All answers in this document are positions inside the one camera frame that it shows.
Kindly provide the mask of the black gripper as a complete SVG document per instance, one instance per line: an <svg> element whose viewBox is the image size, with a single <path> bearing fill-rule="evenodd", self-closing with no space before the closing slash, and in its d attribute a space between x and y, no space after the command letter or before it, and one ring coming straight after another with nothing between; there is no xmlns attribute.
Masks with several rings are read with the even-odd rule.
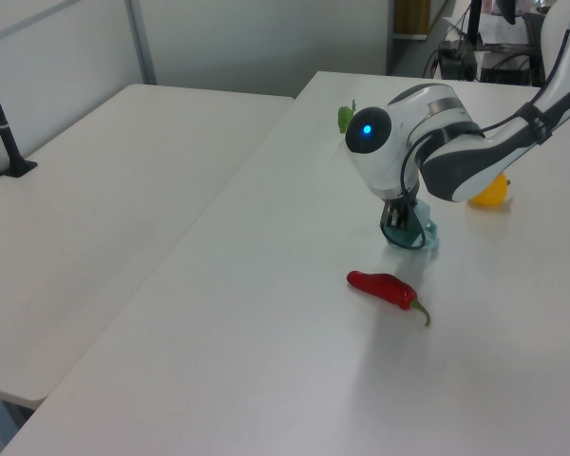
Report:
<svg viewBox="0 0 570 456"><path fill-rule="evenodd" d="M407 199L385 199L380 226L389 229L410 229L413 225L413 215L413 205Z"/></svg>

